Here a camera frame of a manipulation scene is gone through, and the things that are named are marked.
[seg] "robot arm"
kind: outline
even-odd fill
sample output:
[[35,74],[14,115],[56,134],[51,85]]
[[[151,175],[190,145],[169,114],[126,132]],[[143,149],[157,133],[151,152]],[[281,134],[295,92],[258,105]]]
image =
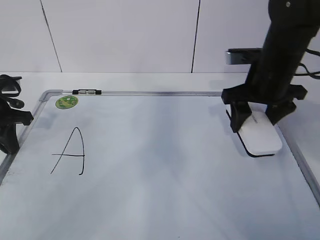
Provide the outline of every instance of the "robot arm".
[[320,0],[270,0],[268,10],[271,25],[262,50],[251,61],[245,83],[224,89],[221,95],[231,107],[234,133],[252,114],[248,102],[267,105],[265,114],[274,125],[295,111],[294,98],[302,100],[307,94],[303,86],[290,83],[319,31]]

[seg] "aluminum whiteboard frame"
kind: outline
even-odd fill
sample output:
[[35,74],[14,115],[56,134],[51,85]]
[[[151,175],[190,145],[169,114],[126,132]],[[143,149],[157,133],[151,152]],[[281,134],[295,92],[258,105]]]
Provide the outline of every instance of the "aluminum whiteboard frame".
[[[32,115],[34,120],[29,126],[25,126],[25,128],[21,131],[21,135],[18,136],[18,142],[20,147],[23,145],[25,140],[28,137],[29,132],[33,128],[34,124],[38,120],[42,110],[46,106],[47,101],[53,96],[63,96],[63,95],[72,95],[73,91],[69,90],[47,90],[40,97],[38,104],[32,111]],[[183,97],[183,96],[194,96],[194,97],[220,97],[220,91],[102,91],[101,95],[96,94],[78,94],[76,96],[173,96],[173,97]],[[278,124],[279,129],[286,141],[286,144],[289,146],[294,159],[296,160],[307,184],[309,185],[312,194],[317,201],[320,207],[320,185],[312,173],[310,166],[308,165],[304,155],[302,154],[300,148],[296,144],[295,140],[290,134],[290,130],[287,128],[285,124]],[[16,154],[10,155],[8,154],[2,164],[0,165],[0,185],[2,184],[3,179],[5,178],[12,162],[14,161]]]

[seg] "black clamp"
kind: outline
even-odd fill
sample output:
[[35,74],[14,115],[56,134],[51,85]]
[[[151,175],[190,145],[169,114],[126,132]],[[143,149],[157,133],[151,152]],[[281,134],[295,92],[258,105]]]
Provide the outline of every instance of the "black clamp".
[[257,95],[251,83],[257,70],[260,48],[252,49],[252,52],[250,52],[250,50],[251,49],[244,49],[242,52],[241,49],[235,49],[234,51],[229,49],[228,51],[228,53],[236,53],[238,55],[236,58],[233,58],[232,64],[251,63],[251,68],[245,83],[224,89],[221,94],[223,103],[230,105],[230,126],[234,133],[240,130],[245,120],[252,114],[248,103],[267,105],[265,114],[270,122],[275,125],[282,118],[296,110],[297,106],[293,103],[294,99],[303,100],[308,93],[302,85],[290,84],[281,99],[270,100],[265,96]]
[[[28,126],[34,119],[31,112],[16,110],[25,106],[23,101],[14,98],[21,92],[17,82],[20,79],[20,76],[0,75],[0,150],[6,154],[15,154],[19,150],[16,124]],[[16,93],[3,93],[4,90]]]
[[78,89],[73,90],[72,95],[101,95],[102,91],[97,89]]

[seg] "white whiteboard surface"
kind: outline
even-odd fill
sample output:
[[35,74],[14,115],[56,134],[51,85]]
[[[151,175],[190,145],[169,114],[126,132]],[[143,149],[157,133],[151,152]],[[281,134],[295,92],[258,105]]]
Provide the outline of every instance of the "white whiteboard surface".
[[43,0],[63,72],[190,73],[198,0]]
[[[248,72],[249,65],[227,65],[225,51],[262,48],[271,22],[268,3],[268,0],[202,0],[193,72]],[[312,39],[309,48],[320,50],[320,33]],[[301,62],[310,71],[320,71],[320,57],[306,53]]]
[[290,133],[317,182],[320,183],[320,104],[311,99],[295,101],[297,110],[281,120],[281,129]]
[[[319,239],[288,146],[248,157],[220,97],[80,96],[68,110],[58,98],[0,186],[1,239]],[[74,127],[83,175],[68,156],[50,174]],[[65,154],[82,153],[77,134]]]
[[39,0],[1,0],[0,71],[60,72]]

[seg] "white table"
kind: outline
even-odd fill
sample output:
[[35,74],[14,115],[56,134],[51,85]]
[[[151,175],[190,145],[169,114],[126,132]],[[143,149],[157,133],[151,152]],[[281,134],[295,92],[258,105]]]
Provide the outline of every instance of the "white table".
[[[99,89],[105,91],[221,91],[245,81],[246,73],[37,73],[2,72],[22,76],[20,99],[23,110],[32,111],[41,96],[49,89]],[[280,121],[294,138],[314,176],[320,182],[320,81],[308,76],[295,77],[308,94],[295,101],[297,110]],[[0,160],[5,155],[0,152]]]

